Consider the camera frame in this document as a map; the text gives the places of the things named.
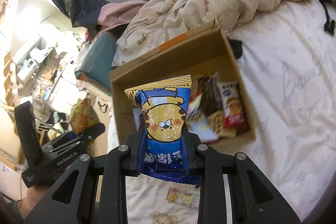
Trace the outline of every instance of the pink fabric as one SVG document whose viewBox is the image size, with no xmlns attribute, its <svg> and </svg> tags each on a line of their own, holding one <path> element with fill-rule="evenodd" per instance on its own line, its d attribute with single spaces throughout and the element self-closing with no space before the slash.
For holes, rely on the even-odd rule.
<svg viewBox="0 0 336 224">
<path fill-rule="evenodd" d="M 101 31 L 112 30 L 121 24 L 130 23 L 140 8 L 149 0 L 130 0 L 123 3 L 109 3 L 101 8 L 97 24 Z"/>
</svg>

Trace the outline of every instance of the bed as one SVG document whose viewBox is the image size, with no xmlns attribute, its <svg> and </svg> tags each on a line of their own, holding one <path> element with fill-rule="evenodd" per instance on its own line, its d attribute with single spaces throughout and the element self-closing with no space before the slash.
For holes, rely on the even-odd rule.
<svg viewBox="0 0 336 224">
<path fill-rule="evenodd" d="M 336 10 L 328 10 L 336 18 Z M 257 138 L 250 144 L 213 145 L 227 154 L 248 154 L 301 221 L 336 169 L 336 38 L 324 31 L 324 22 L 319 0 L 282 1 L 276 11 L 258 13 L 233 30 L 230 38 L 243 41 L 237 63 L 253 105 Z M 112 115 L 108 150 L 118 144 Z M 196 209 L 166 201 L 169 188 L 197 194 L 195 187 L 145 175 L 126 183 L 129 223 L 197 222 Z"/>
</svg>

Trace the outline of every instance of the silver screw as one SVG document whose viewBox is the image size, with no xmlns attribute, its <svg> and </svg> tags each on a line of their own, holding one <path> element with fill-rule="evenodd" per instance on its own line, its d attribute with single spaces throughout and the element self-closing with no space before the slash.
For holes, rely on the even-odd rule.
<svg viewBox="0 0 336 224">
<path fill-rule="evenodd" d="M 89 154 L 83 154 L 81 155 L 81 161 L 87 161 L 90 158 Z"/>
<path fill-rule="evenodd" d="M 122 145 L 120 145 L 119 147 L 118 147 L 118 150 L 119 151 L 127 151 L 127 149 L 128 149 L 128 146 L 127 145 L 125 145 L 125 144 L 122 144 Z"/>
<path fill-rule="evenodd" d="M 206 144 L 200 144 L 197 148 L 201 151 L 205 151 L 208 149 L 208 146 Z"/>
<path fill-rule="evenodd" d="M 239 160 L 245 160 L 246 159 L 246 155 L 244 153 L 238 153 L 237 154 L 237 159 L 239 159 Z"/>
</svg>

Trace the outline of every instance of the red and white snack package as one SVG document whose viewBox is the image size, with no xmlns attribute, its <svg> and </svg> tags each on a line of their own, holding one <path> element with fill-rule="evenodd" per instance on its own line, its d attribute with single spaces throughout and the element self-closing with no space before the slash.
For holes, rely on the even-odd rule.
<svg viewBox="0 0 336 224">
<path fill-rule="evenodd" d="M 243 107 L 237 90 L 237 82 L 218 82 L 224 110 L 224 127 L 243 129 L 246 127 Z"/>
</svg>

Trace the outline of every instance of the cartoon cheek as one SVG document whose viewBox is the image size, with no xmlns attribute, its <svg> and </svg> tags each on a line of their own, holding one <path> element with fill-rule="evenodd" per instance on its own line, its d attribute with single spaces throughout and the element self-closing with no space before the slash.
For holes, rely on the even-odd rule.
<svg viewBox="0 0 336 224">
<path fill-rule="evenodd" d="M 157 131 L 158 129 L 159 129 L 159 126 L 157 124 L 154 123 L 151 125 L 151 130 Z"/>
<path fill-rule="evenodd" d="M 173 120 L 173 125 L 175 125 L 175 126 L 181 125 L 181 120 L 180 119 Z"/>
</svg>

